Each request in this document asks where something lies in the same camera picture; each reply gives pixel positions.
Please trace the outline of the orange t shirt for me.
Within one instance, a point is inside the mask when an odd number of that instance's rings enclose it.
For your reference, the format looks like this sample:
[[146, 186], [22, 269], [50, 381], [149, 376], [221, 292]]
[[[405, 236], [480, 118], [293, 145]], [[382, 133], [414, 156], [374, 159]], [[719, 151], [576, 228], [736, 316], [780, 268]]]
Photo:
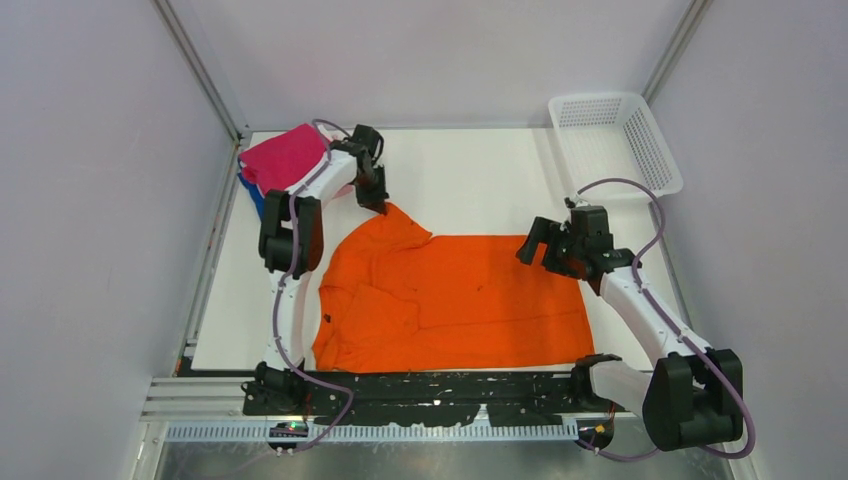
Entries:
[[595, 350], [580, 286], [516, 258], [515, 235], [434, 235], [398, 207], [336, 247], [319, 288], [320, 371], [571, 364]]

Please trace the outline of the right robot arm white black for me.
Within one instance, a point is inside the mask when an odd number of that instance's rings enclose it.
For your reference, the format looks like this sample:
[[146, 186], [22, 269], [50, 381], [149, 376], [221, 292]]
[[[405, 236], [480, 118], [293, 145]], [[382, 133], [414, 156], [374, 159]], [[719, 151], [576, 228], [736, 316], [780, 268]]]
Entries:
[[701, 448], [744, 440], [726, 459], [748, 455], [756, 428], [743, 398], [743, 365], [730, 349], [716, 349], [687, 327], [655, 295], [642, 273], [641, 252], [617, 248], [601, 206], [572, 206], [557, 222], [535, 217], [516, 252], [536, 257], [553, 274], [582, 281], [625, 322], [653, 369], [640, 371], [614, 354], [593, 354], [570, 372], [575, 399], [605, 401], [636, 414], [658, 451]]

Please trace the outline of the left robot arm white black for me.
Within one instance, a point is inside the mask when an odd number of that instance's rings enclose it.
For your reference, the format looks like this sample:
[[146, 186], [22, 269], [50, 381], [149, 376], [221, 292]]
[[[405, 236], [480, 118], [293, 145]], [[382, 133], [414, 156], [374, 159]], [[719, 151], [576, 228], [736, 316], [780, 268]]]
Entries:
[[303, 370], [307, 290], [324, 252], [323, 210], [347, 187], [357, 204], [387, 212], [385, 141], [373, 127], [324, 135], [316, 119], [249, 148], [240, 157], [261, 196], [258, 253], [272, 284], [269, 340], [243, 386], [247, 415], [303, 413], [312, 381]]

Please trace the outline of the folded magenta t shirt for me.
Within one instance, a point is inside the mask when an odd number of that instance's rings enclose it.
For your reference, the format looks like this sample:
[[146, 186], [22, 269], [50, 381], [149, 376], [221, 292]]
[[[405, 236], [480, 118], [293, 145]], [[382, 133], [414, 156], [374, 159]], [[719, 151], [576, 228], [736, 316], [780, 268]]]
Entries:
[[325, 154], [324, 141], [313, 126], [301, 124], [243, 152], [240, 176], [262, 195], [286, 190], [319, 164]]

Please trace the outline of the white plastic basket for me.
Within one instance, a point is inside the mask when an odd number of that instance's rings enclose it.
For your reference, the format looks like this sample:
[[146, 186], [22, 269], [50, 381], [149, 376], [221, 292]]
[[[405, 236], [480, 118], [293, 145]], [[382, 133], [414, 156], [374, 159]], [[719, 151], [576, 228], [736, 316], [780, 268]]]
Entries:
[[612, 178], [635, 181], [655, 196], [684, 182], [645, 99], [630, 92], [584, 93], [549, 100], [566, 175], [579, 190]]

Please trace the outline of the folded blue t shirt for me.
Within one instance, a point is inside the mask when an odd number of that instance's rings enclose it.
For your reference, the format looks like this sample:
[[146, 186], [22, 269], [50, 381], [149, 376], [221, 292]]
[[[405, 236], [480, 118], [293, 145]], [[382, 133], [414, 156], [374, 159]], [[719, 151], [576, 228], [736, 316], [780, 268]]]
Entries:
[[261, 171], [256, 167], [249, 165], [241, 157], [238, 158], [238, 173], [237, 178], [240, 184], [247, 191], [259, 219], [262, 219], [264, 214], [264, 193], [260, 186]]

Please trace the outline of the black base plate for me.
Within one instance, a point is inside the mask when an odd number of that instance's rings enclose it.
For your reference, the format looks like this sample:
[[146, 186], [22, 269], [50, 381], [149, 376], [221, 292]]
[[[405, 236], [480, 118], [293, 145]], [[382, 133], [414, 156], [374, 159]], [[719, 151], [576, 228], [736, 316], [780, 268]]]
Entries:
[[548, 426], [563, 415], [605, 415], [613, 404], [580, 395], [565, 372], [352, 374], [259, 370], [245, 381], [247, 416], [295, 416], [327, 426], [466, 426], [486, 413], [496, 426]]

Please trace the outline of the aluminium frame rail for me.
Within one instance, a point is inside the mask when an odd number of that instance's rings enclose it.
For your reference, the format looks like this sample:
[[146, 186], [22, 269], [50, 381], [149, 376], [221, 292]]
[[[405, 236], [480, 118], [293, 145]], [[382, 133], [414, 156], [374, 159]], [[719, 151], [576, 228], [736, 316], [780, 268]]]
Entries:
[[244, 139], [244, 131], [240, 128], [226, 107], [223, 97], [214, 84], [212, 76], [204, 65], [189, 32], [179, 17], [172, 1], [152, 0], [154, 8], [160, 15], [166, 29], [174, 40], [180, 54], [186, 60], [189, 70], [194, 76], [204, 97], [212, 107], [217, 119], [220, 121], [230, 139], [239, 145]]

